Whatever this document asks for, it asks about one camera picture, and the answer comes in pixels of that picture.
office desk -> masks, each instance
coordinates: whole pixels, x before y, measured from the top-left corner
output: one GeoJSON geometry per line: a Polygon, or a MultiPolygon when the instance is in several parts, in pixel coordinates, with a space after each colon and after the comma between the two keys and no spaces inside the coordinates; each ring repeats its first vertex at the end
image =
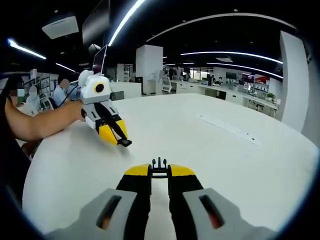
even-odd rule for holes
{"type": "Polygon", "coordinates": [[[227,89],[221,86],[208,86],[208,85],[202,85],[200,83],[191,83],[186,81],[171,81],[172,84],[175,84],[177,86],[177,93],[197,93],[197,94],[205,94],[205,90],[215,90],[220,92],[226,93],[226,101],[232,102],[234,104],[242,105],[247,107],[248,103],[243,101],[243,98],[251,101],[255,101],[256,103],[259,103],[261,105],[267,106],[271,109],[278,110],[278,106],[273,104],[272,102],[263,100],[258,97],[250,96],[248,94],[245,94],[243,92],[227,89]]]}
{"type": "MultiPolygon", "coordinates": [[[[166,158],[192,169],[254,226],[281,228],[313,179],[318,148],[280,121],[200,94],[171,94],[115,101],[132,145],[102,142],[84,122],[44,139],[27,173],[23,211],[42,233],[66,228],[132,166],[166,158]],[[260,146],[197,118],[219,119],[254,135],[260,146]]],[[[168,182],[152,180],[146,239],[175,240],[168,182]]]]}

black cable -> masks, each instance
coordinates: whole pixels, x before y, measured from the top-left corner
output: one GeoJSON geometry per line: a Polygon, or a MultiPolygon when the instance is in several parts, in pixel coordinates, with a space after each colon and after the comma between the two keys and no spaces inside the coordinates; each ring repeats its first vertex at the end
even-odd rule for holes
{"type": "Polygon", "coordinates": [[[110,90],[111,90],[111,92],[113,93],[114,100],[116,101],[116,100],[117,100],[116,94],[114,93],[114,91],[112,91],[111,84],[110,84],[110,90]]]}
{"type": "Polygon", "coordinates": [[[62,106],[62,104],[64,104],[64,102],[66,101],[66,99],[69,97],[69,95],[72,93],[73,90],[75,90],[78,86],[75,86],[65,97],[65,99],[62,101],[62,103],[58,106],[58,108],[60,108],[62,106]]]}

computer monitor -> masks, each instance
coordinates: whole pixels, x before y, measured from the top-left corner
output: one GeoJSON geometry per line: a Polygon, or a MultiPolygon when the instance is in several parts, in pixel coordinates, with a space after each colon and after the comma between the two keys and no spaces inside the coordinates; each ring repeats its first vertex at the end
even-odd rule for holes
{"type": "Polygon", "coordinates": [[[242,78],[242,81],[244,81],[246,83],[254,83],[254,81],[255,81],[254,75],[250,75],[250,74],[246,74],[246,73],[242,73],[241,78],[242,78]]]}
{"type": "Polygon", "coordinates": [[[102,74],[102,72],[103,72],[103,67],[104,67],[107,47],[108,47],[108,45],[105,45],[94,56],[93,65],[92,65],[92,71],[93,71],[94,74],[102,74]]]}
{"type": "Polygon", "coordinates": [[[226,79],[237,79],[237,74],[233,72],[226,72],[225,73],[225,78],[226,79]]]}

office chair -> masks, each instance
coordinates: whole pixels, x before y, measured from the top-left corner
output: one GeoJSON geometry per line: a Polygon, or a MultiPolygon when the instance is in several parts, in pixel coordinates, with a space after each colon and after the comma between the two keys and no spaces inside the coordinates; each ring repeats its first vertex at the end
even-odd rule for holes
{"type": "Polygon", "coordinates": [[[169,94],[176,93],[176,89],[173,89],[170,78],[168,76],[162,77],[162,91],[168,92],[169,94]]]}
{"type": "Polygon", "coordinates": [[[49,97],[48,99],[49,99],[49,101],[50,101],[50,103],[51,103],[51,105],[52,105],[52,108],[53,108],[53,109],[57,109],[58,106],[57,106],[56,102],[53,100],[53,98],[52,98],[52,97],[49,97]]]}

white column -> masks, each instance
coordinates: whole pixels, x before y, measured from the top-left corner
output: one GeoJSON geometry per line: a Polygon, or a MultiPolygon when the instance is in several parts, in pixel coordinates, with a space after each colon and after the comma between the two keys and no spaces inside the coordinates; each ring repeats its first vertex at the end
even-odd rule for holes
{"type": "Polygon", "coordinates": [[[301,133],[308,109],[309,71],[304,44],[287,32],[280,33],[283,61],[283,97],[277,119],[301,133]]]}
{"type": "Polygon", "coordinates": [[[119,82],[125,81],[125,65],[124,64],[116,65],[116,79],[119,80],[119,82]]]}
{"type": "Polygon", "coordinates": [[[161,46],[143,45],[136,50],[135,76],[143,77],[143,93],[156,92],[156,81],[153,76],[163,69],[164,48],[161,46]]]}
{"type": "Polygon", "coordinates": [[[309,104],[302,134],[320,148],[320,72],[318,62],[313,59],[309,69],[309,104]]]}

